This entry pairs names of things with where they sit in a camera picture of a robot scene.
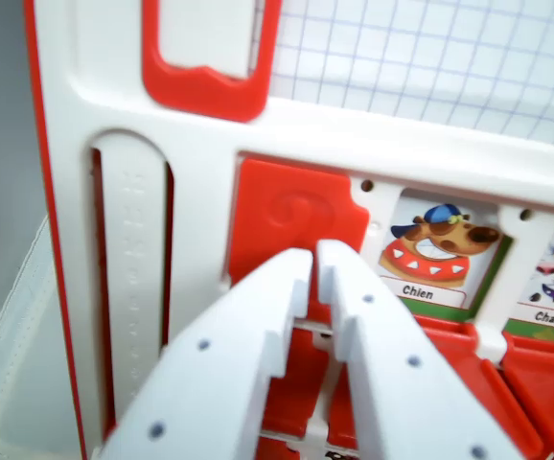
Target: toy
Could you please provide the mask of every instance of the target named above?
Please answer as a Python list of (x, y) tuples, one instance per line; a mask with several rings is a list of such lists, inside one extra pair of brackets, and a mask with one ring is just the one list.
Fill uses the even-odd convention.
[[(199, 11), (219, 8), (218, 2), (202, 1), (207, 9)], [(454, 304), (450, 314), (458, 314), (450, 319), (470, 324), (419, 320), (460, 378), (478, 385), (475, 395), (501, 426), (509, 426), (527, 457), (554, 451), (554, 343), (521, 337), (530, 333), (511, 319), (554, 236), (554, 181), (543, 180), (554, 177), (554, 146), (268, 98), (277, 1), (266, 2), (263, 11), (254, 73), (241, 68), (249, 46), (236, 33), (251, 30), (251, 2), (219, 10), (229, 33), (210, 52), (190, 41), (186, 53), (203, 66), (187, 69), (180, 46), (169, 51), (156, 40), (159, 29), (172, 25), (170, 16), (160, 14), (161, 3), (145, 0), (136, 8), (111, 0), (26, 1), (38, 137), (84, 458), (125, 417), (165, 342), (185, 334), (262, 262), (288, 247), (313, 249), (321, 239), (337, 238), (377, 271), (392, 225), (409, 224), (442, 204), (473, 215), (460, 200), (492, 205), (496, 222), (482, 224), (475, 217), (471, 223), (508, 237), (510, 246), (494, 277), (484, 278), (485, 295), (474, 309), (461, 308), (469, 300), (462, 292), (427, 306), (426, 316), (445, 317), (443, 307)], [(189, 24), (194, 34), (211, 36), (207, 28), (215, 23), (189, 18)], [(185, 30), (180, 32), (178, 40), (185, 42)], [(215, 56), (233, 59), (224, 67)], [(233, 72), (248, 78), (233, 80)], [(174, 84), (182, 75), (181, 85)], [(220, 91), (227, 93), (223, 99)], [(241, 104), (238, 91), (246, 95)], [(101, 158), (100, 170), (92, 166), (94, 155)], [(259, 179), (262, 170), (285, 178), (269, 183)], [(401, 197), (411, 192), (442, 198), (393, 221)], [(458, 223), (466, 224), (464, 218)], [(485, 258), (489, 264), (498, 246), (495, 241), (470, 258), (465, 284), (481, 284), (473, 265)], [(316, 289), (311, 286), (312, 315), (294, 321), (306, 336), (294, 345), (308, 347), (311, 340), (317, 349), (322, 334), (333, 332), (328, 325), (335, 319)], [(244, 320), (231, 317), (221, 326)], [(292, 413), (297, 419), (287, 420), (288, 426), (302, 426), (304, 436), (262, 433), (281, 442), (277, 449), (286, 457), (288, 446), (296, 447), (295, 455), (356, 455), (352, 448), (327, 446), (339, 438), (339, 423), (329, 424), (327, 414), (341, 372), (327, 355), (326, 366), (317, 366), (325, 374), (313, 379), (321, 381), (319, 394), (300, 404), (303, 416), (311, 417)], [(551, 380), (541, 396), (540, 376)], [(301, 375), (285, 380), (300, 382)]]

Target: white grid backdrop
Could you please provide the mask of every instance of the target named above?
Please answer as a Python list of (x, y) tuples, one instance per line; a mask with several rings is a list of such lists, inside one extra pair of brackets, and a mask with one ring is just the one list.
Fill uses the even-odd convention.
[(270, 93), (554, 144), (554, 0), (284, 0)]

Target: red plastic tray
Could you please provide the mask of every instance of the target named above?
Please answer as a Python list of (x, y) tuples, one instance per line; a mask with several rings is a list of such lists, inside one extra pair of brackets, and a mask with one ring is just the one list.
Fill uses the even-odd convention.
[(554, 450), (554, 342), (505, 334), (505, 378)]
[[(479, 359), (475, 355), (477, 338), (473, 326), (421, 316), (417, 319), (437, 349), (511, 436), (526, 458), (540, 458), (543, 455), (543, 442), (538, 432), (492, 362)], [(328, 441), (356, 449), (354, 414), (346, 374), (344, 369), (335, 390)]]

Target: gray dot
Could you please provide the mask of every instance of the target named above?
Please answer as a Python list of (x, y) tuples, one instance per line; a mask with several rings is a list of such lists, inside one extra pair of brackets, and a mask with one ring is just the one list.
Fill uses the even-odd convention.
[(158, 438), (161, 438), (165, 431), (166, 427), (162, 422), (155, 422), (152, 426), (150, 426), (150, 439), (156, 440)]
[(471, 456), (477, 459), (486, 458), (486, 449), (482, 446), (473, 446), (471, 448)]
[(420, 358), (418, 356), (415, 356), (415, 355), (411, 355), (410, 357), (408, 357), (407, 358), (407, 363), (411, 367), (420, 367), (422, 365), (422, 361), (420, 360)]

